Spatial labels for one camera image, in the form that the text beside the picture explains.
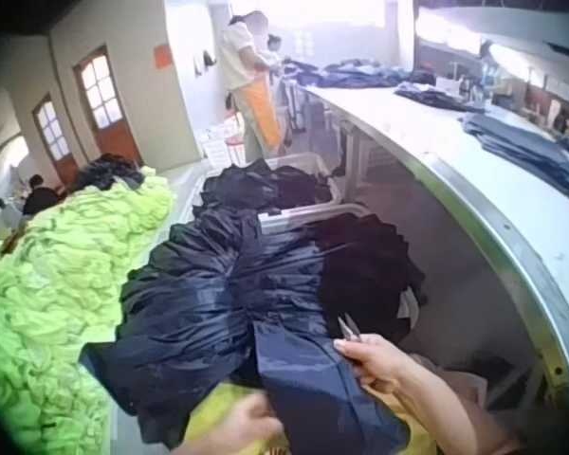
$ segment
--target white work table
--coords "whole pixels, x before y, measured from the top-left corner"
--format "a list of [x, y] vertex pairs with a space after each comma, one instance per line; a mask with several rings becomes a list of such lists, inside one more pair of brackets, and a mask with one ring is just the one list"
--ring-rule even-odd
[[[549, 384], [568, 390], [569, 199], [483, 150], [464, 133], [463, 113], [404, 99], [394, 89], [307, 87], [304, 92], [382, 145], [448, 209], [510, 293], [544, 359]], [[488, 114], [547, 137], [504, 109], [493, 106]], [[346, 196], [354, 200], [358, 139], [349, 144]]]

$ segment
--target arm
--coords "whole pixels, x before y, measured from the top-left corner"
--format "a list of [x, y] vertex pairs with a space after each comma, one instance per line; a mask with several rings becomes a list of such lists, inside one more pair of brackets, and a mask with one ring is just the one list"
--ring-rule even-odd
[[522, 447], [488, 412], [384, 338], [363, 335], [362, 343], [336, 340], [335, 346], [357, 361], [361, 384], [394, 393], [447, 455], [504, 455]]
[[251, 45], [243, 47], [238, 51], [238, 56], [246, 68], [253, 69], [258, 72], [269, 71], [270, 65], [261, 55], [255, 52]]
[[184, 443], [171, 454], [232, 455], [282, 431], [283, 424], [272, 415], [267, 397], [254, 393], [238, 402], [215, 428]]

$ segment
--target yellow fabric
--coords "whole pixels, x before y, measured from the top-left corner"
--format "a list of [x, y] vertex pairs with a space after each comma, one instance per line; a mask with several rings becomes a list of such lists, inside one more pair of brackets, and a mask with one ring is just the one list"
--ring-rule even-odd
[[255, 120], [269, 147], [281, 143], [281, 132], [276, 121], [276, 113], [272, 107], [271, 95], [265, 78], [256, 80], [241, 88], [248, 105], [253, 111]]
[[[381, 400], [392, 410], [399, 418], [407, 422], [411, 429], [411, 439], [409, 445], [399, 455], [436, 455], [436, 443], [430, 434], [405, 410], [400, 401], [394, 395], [386, 395], [378, 393], [370, 389], [366, 389], [377, 399]], [[209, 428], [214, 427], [221, 419], [223, 419], [229, 410], [242, 398], [254, 389], [235, 386], [233, 384], [221, 383], [207, 397], [202, 404], [193, 412], [188, 429], [186, 431], [186, 439], [193, 439]], [[266, 453], [271, 447], [287, 447], [286, 438], [281, 435], [272, 441], [260, 441], [235, 455], [260, 455]]]

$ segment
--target door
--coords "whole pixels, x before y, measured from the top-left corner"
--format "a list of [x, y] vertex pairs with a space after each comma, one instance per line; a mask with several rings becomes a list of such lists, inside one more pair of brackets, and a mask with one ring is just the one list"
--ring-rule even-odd
[[78, 164], [69, 150], [50, 95], [36, 106], [33, 117], [57, 175], [64, 185], [71, 185], [78, 175]]
[[101, 154], [122, 155], [142, 164], [122, 111], [107, 48], [100, 47], [74, 68], [86, 118]]

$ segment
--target neon green fabric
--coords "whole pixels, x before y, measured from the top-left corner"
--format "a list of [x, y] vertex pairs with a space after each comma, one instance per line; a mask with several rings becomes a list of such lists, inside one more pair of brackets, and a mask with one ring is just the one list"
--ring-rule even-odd
[[29, 453], [99, 454], [108, 397], [78, 364], [114, 338], [119, 289], [173, 205], [144, 168], [136, 191], [89, 187], [39, 213], [0, 259], [0, 418]]

